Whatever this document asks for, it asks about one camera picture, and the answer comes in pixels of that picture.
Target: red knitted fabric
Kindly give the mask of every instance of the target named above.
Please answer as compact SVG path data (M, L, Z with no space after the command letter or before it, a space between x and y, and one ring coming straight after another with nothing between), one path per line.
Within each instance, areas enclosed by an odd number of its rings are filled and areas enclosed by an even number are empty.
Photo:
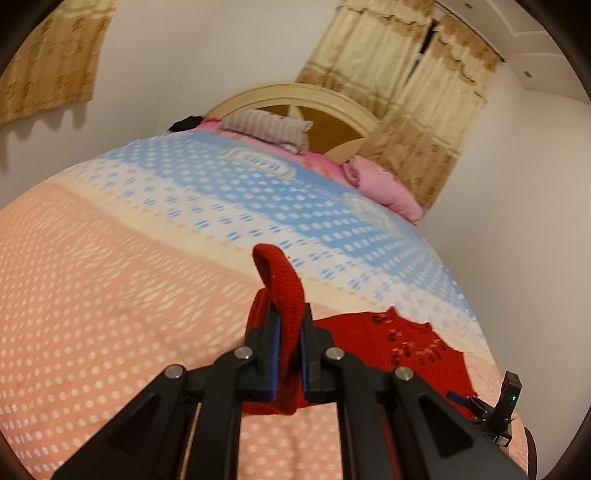
M281 315L281 345L279 350L279 382L275 400L268 404L245 403L243 411L253 415L296 412L301 392L301 361L298 342L306 301L300 278L285 255L275 245L259 244L252 251L256 268L265 288L260 290L252 304L246 331L265 322L269 302Z
M429 323L411 322L390 308L384 313L346 313L314 324L330 330L335 345L369 367L391 371L403 365L443 397L448 390L467 397L476 395L463 353L446 345ZM467 408L452 405L467 418L474 418Z
M275 401L244 405L244 412L256 415L291 415L304 401L301 389L301 321L304 316L304 289L283 252L260 244L253 258L265 288L252 304L246 331L264 323L269 302L281 315L279 383ZM472 389L464 356L446 345L429 323L418 324L400 317L393 308L383 313L346 313L318 320L316 326L330 330L335 345L358 356L366 365L392 371L400 365L411 367L443 397L448 390L471 397ZM470 411L453 404L463 415Z

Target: bedspread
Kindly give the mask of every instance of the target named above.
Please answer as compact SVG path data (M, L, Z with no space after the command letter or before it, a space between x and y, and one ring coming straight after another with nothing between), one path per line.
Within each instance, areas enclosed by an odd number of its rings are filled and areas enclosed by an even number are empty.
M236 135L169 134L76 165L0 212L0 429L36 479L167 365L207 365L241 343L260 242L284 250L316 318L394 306L431 322L496 402L482 331L424 238L289 157ZM513 429L526 469L519 419ZM341 478L335 406L245 417L239 477Z

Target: metal screw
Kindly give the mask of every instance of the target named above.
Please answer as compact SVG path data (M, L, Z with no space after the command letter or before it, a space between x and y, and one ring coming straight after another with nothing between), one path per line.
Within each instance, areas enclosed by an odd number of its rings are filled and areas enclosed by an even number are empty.
M171 380L174 380L175 378L181 378L183 372L184 368L180 365L170 365L170 367L164 371L164 375L166 375Z
M254 352L252 351L252 348L246 345L239 346L236 350L234 350L234 355L240 360L248 360L253 354Z
M331 360L342 360L345 356L345 351L337 346L332 346L327 348L324 354Z
M398 378L399 380L408 381L412 377L414 377L414 372L413 369L410 367L398 367L394 371L394 375L396 375L396 378Z

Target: wall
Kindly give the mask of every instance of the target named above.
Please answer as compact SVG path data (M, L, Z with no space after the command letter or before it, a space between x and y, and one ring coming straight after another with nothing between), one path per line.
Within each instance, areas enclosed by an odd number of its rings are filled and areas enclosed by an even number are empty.
M0 127L0 207L66 167L154 135L174 66L207 34L224 4L119 0L94 100Z
M209 35L175 72L159 123L201 115L243 90L293 82L338 0L230 0Z
M523 92L506 70L421 230L522 380L543 478L591 403L591 106Z

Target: curtain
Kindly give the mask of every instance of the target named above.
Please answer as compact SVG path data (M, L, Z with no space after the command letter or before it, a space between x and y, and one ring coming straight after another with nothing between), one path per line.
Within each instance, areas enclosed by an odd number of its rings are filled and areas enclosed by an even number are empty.
M486 104L498 56L447 15L360 155L393 172L430 208Z
M92 99L116 0L65 0L25 40L0 78L0 125Z
M382 118L407 81L434 0L341 0L297 82L342 92Z

